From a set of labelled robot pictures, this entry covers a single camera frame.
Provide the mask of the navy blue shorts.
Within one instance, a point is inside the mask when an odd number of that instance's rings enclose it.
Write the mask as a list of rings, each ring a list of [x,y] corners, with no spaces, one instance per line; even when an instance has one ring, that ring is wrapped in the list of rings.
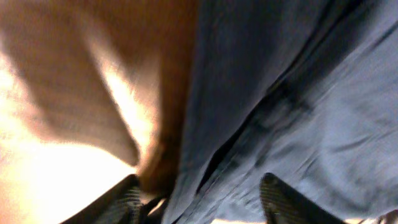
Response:
[[[341,219],[397,208],[397,1],[202,1],[164,223],[264,220],[271,172]]]

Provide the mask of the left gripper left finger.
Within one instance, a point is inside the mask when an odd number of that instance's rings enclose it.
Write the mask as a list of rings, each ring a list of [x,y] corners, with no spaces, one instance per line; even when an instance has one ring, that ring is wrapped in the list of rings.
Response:
[[[139,181],[129,175],[62,224],[138,223],[142,205],[139,196]]]

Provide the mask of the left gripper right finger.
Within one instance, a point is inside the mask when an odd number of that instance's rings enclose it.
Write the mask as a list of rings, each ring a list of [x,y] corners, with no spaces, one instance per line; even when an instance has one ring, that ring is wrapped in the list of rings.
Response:
[[[261,180],[260,199],[267,224],[345,224],[272,173]]]

